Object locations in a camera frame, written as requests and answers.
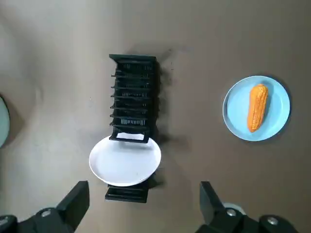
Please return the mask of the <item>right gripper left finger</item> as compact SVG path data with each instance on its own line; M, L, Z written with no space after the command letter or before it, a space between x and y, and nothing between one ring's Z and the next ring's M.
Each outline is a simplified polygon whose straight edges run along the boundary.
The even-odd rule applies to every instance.
M55 207L47 207L24 221L0 217L2 233L73 233L89 209L88 181L79 181Z

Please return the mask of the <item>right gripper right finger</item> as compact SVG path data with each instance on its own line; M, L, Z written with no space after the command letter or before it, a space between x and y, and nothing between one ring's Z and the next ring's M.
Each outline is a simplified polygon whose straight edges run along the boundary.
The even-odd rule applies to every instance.
M296 233L286 219L262 215L254 220L236 208L225 207L210 182L200 182L200 210L204 218L197 233Z

